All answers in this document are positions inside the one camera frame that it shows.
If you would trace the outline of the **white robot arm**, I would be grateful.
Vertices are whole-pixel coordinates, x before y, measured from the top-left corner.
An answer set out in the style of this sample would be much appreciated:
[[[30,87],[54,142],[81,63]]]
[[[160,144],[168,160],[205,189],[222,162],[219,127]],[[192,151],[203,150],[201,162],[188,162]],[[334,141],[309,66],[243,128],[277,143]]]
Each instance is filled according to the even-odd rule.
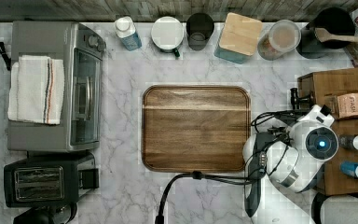
[[[278,119],[285,128],[257,130],[246,141],[244,205],[253,224],[358,224],[358,193],[311,199],[309,211],[281,193],[281,185],[294,193],[315,187],[324,165],[337,154],[338,138],[331,129],[334,118],[327,106],[309,110],[265,112],[253,127]]]

